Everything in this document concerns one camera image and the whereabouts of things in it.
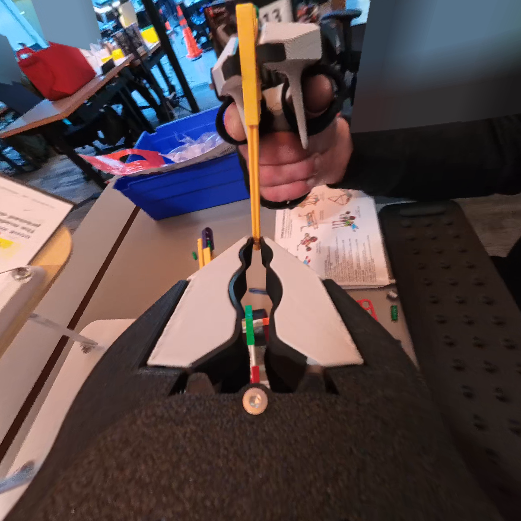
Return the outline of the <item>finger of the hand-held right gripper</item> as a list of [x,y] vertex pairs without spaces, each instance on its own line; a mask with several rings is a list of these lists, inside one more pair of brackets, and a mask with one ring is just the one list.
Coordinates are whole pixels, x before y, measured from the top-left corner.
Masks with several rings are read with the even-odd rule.
[[257,57],[261,63],[317,62],[322,57],[320,27],[315,23],[264,23]]
[[242,99],[242,75],[238,36],[231,36],[211,71],[212,84],[218,99]]

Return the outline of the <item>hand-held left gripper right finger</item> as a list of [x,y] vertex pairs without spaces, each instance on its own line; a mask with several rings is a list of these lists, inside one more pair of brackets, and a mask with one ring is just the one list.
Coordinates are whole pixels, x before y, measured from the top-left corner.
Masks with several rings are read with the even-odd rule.
[[292,349],[321,367],[364,363],[322,278],[312,268],[270,238],[263,239],[263,265],[275,349]]

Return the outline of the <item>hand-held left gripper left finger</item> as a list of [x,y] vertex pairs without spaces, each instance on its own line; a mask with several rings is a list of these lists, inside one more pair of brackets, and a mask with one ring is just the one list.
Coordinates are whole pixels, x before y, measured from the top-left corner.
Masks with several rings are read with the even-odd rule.
[[147,366],[193,368],[230,342],[236,333],[238,311],[230,297],[230,284],[243,267],[243,237],[188,278]]

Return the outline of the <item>yellow rod with yellow connector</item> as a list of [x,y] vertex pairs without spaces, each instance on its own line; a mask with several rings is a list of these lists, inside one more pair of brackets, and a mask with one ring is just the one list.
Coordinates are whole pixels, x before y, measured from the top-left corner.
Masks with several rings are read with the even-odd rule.
[[257,11],[252,3],[236,6],[238,43],[242,75],[244,121],[248,146],[251,222],[254,250],[260,250],[261,219],[259,192],[259,122],[261,91],[257,67]]

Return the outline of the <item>person's right forearm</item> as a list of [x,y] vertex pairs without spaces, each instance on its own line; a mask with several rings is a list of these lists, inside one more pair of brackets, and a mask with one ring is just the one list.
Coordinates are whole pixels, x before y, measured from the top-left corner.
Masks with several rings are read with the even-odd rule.
[[520,193],[520,114],[353,134],[331,188],[439,201]]

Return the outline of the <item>person's right hand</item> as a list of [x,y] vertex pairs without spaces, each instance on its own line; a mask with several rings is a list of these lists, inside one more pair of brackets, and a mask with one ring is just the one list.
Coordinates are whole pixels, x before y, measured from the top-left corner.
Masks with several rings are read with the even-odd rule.
[[[330,79],[324,75],[306,78],[303,100],[310,117],[325,112],[333,101]],[[231,138],[246,139],[234,102],[225,110],[224,126]],[[261,205],[270,209],[298,205],[314,187],[340,183],[353,152],[350,127],[341,115],[323,132],[310,137],[307,149],[291,132],[267,134],[259,143],[260,199]]]

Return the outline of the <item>orange traffic cone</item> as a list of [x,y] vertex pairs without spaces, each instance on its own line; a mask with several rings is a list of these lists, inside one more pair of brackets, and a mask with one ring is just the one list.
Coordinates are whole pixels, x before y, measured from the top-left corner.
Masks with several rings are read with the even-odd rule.
[[177,4],[176,7],[177,7],[179,25],[181,27],[181,30],[183,32],[183,36],[185,39],[186,50],[187,50],[186,57],[191,61],[195,61],[195,60],[201,58],[203,51],[198,46],[198,44],[193,36],[192,30],[189,28],[188,23],[186,22],[186,18],[183,14],[183,11],[182,11],[180,5]]

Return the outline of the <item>black office chair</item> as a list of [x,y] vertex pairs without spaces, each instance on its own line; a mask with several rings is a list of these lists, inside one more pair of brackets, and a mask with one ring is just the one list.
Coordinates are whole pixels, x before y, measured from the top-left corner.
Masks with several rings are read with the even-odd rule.
[[351,23],[354,19],[362,15],[361,9],[344,9],[334,10],[321,17],[321,25],[325,23],[340,24],[342,38],[340,40],[340,49],[336,52],[341,70],[351,73],[358,73],[361,61],[361,51],[353,48],[353,37]]

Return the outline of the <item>clear plastic bag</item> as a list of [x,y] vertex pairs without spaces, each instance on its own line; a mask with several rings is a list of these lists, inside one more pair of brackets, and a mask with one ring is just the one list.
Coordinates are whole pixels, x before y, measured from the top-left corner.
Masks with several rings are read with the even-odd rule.
[[235,151],[234,146],[226,142],[216,130],[205,132],[197,138],[183,134],[180,142],[179,146],[163,154],[163,157],[175,164],[187,161],[196,164],[220,158]]

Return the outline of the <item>white instruction booklet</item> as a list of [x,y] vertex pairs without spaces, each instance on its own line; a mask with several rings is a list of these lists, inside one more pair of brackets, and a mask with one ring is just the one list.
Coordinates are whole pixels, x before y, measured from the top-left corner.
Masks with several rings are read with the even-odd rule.
[[363,192],[312,189],[295,208],[276,211],[275,241],[344,289],[392,282],[376,205]]

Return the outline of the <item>blue plastic bin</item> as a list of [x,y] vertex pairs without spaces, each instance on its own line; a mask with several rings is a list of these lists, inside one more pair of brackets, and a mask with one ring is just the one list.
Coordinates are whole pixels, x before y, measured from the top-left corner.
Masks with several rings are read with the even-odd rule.
[[[153,134],[143,132],[136,141],[139,150],[168,153],[181,145],[181,138],[199,138],[216,132],[218,109],[213,108],[158,126]],[[249,198],[238,153],[183,166],[159,174],[122,177],[114,189],[154,220],[175,217]]]

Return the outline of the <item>red plastic packet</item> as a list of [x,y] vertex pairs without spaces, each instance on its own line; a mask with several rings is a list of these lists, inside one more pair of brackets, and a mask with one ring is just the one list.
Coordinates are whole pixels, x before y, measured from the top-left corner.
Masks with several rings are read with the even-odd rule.
[[116,176],[150,174],[170,165],[165,162],[163,155],[158,152],[135,148],[122,149],[110,154],[96,156],[80,154],[79,157],[95,169]]

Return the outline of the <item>wooden background table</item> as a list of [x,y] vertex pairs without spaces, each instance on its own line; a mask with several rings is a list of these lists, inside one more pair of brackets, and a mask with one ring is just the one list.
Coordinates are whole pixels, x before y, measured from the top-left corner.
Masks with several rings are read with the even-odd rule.
[[97,75],[79,91],[58,101],[44,99],[34,108],[22,114],[17,120],[1,131],[1,138],[21,134],[29,130],[49,125],[53,122],[67,119],[80,108],[84,102],[97,94],[111,80],[117,77],[134,59],[133,55],[126,56],[115,62],[115,66],[106,75]]

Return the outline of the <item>red bag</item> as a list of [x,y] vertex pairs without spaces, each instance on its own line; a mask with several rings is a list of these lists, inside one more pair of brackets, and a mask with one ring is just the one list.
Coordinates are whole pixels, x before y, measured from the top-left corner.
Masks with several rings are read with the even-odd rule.
[[45,49],[23,46],[15,54],[23,74],[50,101],[75,94],[96,77],[96,71],[75,47],[50,42]]

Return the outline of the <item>printed instruction sheet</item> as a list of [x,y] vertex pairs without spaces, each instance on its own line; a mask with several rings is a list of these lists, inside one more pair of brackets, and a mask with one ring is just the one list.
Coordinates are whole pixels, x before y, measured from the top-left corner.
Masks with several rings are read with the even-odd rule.
[[74,206],[1,175],[1,272],[31,264]]

